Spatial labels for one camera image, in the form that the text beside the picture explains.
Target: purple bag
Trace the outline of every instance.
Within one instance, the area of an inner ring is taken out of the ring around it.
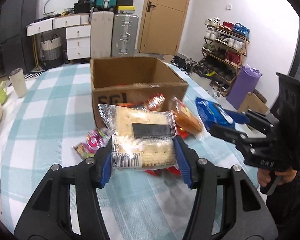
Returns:
[[[251,68],[248,64],[241,67],[241,71],[227,96],[227,100],[235,109],[238,110],[246,95],[254,91],[261,76],[262,73],[259,70]]]

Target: beige suitcase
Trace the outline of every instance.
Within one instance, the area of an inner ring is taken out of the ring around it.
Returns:
[[[91,20],[91,58],[111,56],[113,12],[93,12]]]

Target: barcode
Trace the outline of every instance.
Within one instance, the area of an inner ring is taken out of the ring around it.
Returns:
[[[112,156],[112,167],[139,167],[139,162],[141,162],[139,158],[140,156],[138,155],[134,155],[133,158],[130,156]]]

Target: laundry basket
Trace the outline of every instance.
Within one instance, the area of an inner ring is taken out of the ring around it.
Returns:
[[[61,38],[56,34],[52,36],[51,40],[42,41],[41,48],[46,69],[59,67],[64,63]]]
[[[259,70],[251,68],[248,64],[241,67],[241,71],[227,96],[228,102],[239,109],[241,103],[244,101],[249,92],[253,92],[259,78],[262,76]]]

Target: white tumbler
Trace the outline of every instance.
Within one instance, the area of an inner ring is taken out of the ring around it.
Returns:
[[[22,98],[26,95],[28,89],[26,87],[26,81],[23,76],[22,68],[17,68],[12,71],[9,75],[14,91],[16,92],[19,98]]]

